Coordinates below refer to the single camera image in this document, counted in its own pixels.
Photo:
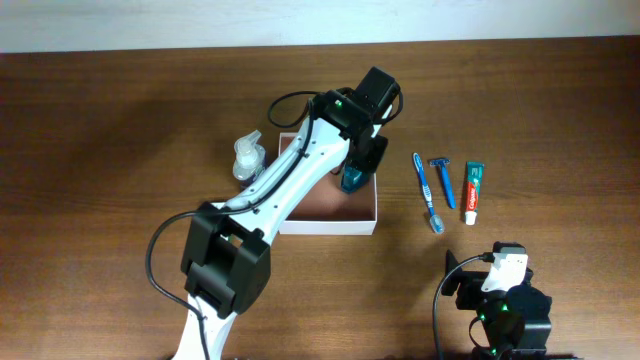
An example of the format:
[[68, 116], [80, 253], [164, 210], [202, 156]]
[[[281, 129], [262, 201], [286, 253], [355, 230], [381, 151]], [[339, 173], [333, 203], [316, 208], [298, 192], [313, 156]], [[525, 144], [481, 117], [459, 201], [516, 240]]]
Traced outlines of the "teal mouthwash bottle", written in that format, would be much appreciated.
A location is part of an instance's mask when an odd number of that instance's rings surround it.
[[362, 172], [354, 167], [345, 166], [340, 183], [344, 193], [352, 194], [365, 186], [370, 179], [370, 174]]

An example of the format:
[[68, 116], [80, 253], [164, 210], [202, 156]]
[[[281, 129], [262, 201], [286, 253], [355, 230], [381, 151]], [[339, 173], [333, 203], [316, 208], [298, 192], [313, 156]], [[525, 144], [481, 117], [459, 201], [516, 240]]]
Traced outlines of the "clear hand soap pump bottle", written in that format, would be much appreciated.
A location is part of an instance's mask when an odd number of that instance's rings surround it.
[[266, 169], [266, 150], [259, 144], [261, 136], [259, 130], [254, 130], [234, 144], [236, 157], [232, 173], [242, 188], [250, 186]]

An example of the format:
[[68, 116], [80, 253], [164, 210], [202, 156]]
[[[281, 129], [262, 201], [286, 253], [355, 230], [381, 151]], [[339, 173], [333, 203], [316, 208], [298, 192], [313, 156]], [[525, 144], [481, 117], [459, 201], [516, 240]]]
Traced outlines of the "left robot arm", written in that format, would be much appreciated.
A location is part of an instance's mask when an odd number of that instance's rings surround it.
[[180, 264], [190, 310], [176, 358], [220, 358], [235, 318], [269, 281], [281, 224], [337, 167], [343, 192], [368, 183], [388, 144], [378, 132], [402, 101], [400, 85], [377, 67], [354, 89], [315, 95], [295, 138], [252, 185], [220, 206], [199, 206]]

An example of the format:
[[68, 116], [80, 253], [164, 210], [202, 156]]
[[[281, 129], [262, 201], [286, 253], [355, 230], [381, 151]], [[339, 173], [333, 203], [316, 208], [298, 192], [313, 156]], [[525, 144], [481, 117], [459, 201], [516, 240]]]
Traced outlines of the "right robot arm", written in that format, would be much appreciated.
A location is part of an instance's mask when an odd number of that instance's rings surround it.
[[492, 250], [459, 261], [445, 255], [445, 275], [434, 295], [455, 296], [456, 308], [472, 311], [488, 341], [474, 342], [472, 359], [544, 359], [552, 325], [552, 298], [531, 285], [528, 253], [518, 243], [496, 242]]

